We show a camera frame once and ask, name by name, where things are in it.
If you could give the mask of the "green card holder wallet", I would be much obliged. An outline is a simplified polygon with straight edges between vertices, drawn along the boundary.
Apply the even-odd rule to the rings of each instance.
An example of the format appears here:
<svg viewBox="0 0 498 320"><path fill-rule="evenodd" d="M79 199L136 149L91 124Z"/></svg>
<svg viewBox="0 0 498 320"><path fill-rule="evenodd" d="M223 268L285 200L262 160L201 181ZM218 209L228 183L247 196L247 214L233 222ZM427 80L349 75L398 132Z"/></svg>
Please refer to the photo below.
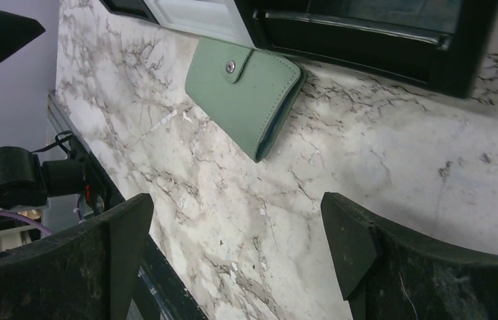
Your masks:
<svg viewBox="0 0 498 320"><path fill-rule="evenodd" d="M185 92L258 163L275 143L306 78L306 70L283 56L202 37Z"/></svg>

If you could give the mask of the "black tray right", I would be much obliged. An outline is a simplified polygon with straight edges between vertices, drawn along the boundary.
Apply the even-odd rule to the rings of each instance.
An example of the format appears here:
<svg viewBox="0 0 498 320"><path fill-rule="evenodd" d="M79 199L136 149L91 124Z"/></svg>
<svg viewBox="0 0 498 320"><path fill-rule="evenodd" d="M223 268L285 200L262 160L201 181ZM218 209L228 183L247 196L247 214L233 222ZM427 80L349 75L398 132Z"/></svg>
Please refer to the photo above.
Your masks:
<svg viewBox="0 0 498 320"><path fill-rule="evenodd" d="M450 97L473 88L498 1L237 1L259 49Z"/></svg>

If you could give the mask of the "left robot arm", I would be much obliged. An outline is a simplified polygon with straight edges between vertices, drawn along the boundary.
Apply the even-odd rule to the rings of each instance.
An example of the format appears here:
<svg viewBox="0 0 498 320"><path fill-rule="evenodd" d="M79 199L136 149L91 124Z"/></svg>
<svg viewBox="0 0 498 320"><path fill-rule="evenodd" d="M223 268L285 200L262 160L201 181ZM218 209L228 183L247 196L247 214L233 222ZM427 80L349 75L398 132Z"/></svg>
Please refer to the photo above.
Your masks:
<svg viewBox="0 0 498 320"><path fill-rule="evenodd" d="M0 147L0 209L42 207L48 199L81 193L84 166L74 159L40 162L21 147Z"/></svg>

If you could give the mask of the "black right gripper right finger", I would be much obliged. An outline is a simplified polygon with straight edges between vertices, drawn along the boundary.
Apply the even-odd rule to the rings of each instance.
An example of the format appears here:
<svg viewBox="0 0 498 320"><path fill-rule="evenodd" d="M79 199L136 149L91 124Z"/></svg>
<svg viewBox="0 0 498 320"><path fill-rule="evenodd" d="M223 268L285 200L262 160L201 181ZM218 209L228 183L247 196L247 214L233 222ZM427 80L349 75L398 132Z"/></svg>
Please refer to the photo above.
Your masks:
<svg viewBox="0 0 498 320"><path fill-rule="evenodd" d="M424 235L326 193L321 216L354 319L498 319L498 255Z"/></svg>

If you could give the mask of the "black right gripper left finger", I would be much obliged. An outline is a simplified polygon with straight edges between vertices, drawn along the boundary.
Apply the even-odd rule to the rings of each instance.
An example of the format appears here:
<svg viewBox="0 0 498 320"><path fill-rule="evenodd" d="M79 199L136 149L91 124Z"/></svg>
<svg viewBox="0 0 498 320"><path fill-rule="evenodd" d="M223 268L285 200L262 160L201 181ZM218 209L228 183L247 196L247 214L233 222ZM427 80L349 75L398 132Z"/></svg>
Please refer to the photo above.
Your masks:
<svg viewBox="0 0 498 320"><path fill-rule="evenodd" d="M152 215L151 196L140 193L0 253L0 319L125 319Z"/></svg>

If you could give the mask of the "white tray middle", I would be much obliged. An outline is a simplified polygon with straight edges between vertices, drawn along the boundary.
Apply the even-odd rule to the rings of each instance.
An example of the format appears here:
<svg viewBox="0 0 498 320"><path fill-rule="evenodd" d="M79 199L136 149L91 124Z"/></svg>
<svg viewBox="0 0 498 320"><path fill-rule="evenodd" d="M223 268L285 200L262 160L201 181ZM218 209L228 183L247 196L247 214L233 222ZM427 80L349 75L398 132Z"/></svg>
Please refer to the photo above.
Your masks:
<svg viewBox="0 0 498 320"><path fill-rule="evenodd" d="M145 4L168 29L255 47L234 1L146 0Z"/></svg>

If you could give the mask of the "black tray left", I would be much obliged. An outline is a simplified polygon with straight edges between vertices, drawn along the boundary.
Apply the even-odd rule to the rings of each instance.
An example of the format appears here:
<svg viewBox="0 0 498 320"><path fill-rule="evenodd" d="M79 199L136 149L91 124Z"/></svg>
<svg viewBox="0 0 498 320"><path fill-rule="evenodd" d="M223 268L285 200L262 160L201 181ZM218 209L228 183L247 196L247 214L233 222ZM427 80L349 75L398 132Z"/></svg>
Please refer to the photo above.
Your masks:
<svg viewBox="0 0 498 320"><path fill-rule="evenodd" d="M99 0L108 12L159 24L144 0Z"/></svg>

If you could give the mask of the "black tray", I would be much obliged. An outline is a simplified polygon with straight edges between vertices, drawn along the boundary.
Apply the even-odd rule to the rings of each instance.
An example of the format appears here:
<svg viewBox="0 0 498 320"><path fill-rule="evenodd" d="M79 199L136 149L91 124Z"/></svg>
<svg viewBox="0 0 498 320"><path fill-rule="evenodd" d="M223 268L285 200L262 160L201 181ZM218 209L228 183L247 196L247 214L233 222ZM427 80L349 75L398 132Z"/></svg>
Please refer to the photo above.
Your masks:
<svg viewBox="0 0 498 320"><path fill-rule="evenodd" d="M159 24L144 0L99 0L108 12Z"/></svg>
<svg viewBox="0 0 498 320"><path fill-rule="evenodd" d="M450 97L473 88L498 1L237 1L259 49Z"/></svg>

